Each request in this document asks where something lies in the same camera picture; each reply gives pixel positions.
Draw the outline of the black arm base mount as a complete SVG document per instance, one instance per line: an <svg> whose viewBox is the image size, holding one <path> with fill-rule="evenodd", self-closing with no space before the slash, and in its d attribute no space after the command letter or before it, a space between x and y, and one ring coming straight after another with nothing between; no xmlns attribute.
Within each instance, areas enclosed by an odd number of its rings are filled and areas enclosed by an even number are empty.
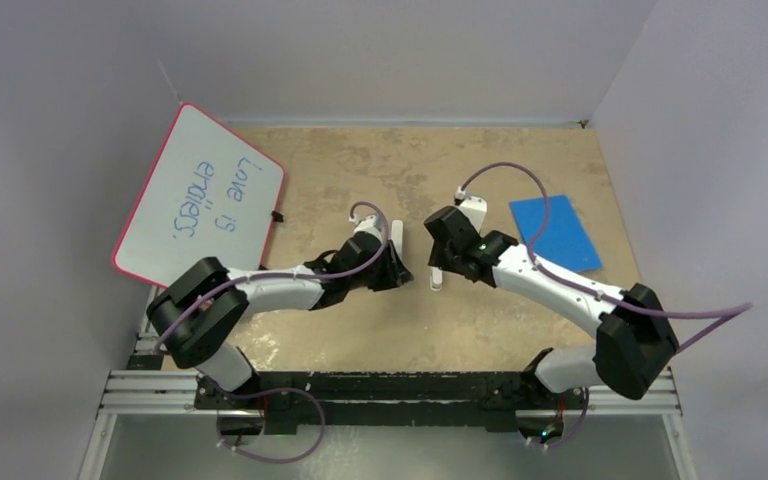
<svg viewBox="0 0 768 480"><path fill-rule="evenodd" d="M529 373L264 371L249 392L222 392L197 382L194 406L251 411L268 434L302 425L480 427L491 433L558 434L562 416L585 403L582 389L554 394Z"/></svg>

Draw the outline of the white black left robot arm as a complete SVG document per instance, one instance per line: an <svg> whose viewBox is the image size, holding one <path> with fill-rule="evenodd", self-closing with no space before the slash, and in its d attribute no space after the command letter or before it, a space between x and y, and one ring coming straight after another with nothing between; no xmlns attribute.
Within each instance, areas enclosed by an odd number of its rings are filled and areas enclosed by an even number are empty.
<svg viewBox="0 0 768 480"><path fill-rule="evenodd" d="M345 300L354 289L401 287L413 275L393 241L356 233L338 249L286 270L231 276L217 258L197 261L146 308L159 344L181 369L193 368L219 387L232 408L257 399L257 372L228 338L237 323L257 314L315 311Z"/></svg>

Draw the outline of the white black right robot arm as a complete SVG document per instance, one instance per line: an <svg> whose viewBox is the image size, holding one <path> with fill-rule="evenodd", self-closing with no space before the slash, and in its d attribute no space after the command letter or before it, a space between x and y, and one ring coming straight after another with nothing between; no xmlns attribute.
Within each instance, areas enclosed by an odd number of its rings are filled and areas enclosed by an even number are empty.
<svg viewBox="0 0 768 480"><path fill-rule="evenodd" d="M593 338L589 346L540 352L521 381L529 404L544 407L562 392L598 385L639 400L678 353L674 330L649 287L623 290L530 258L527 246L510 235L481 235L460 206L443 207L424 226L433 239L431 266L520 294Z"/></svg>

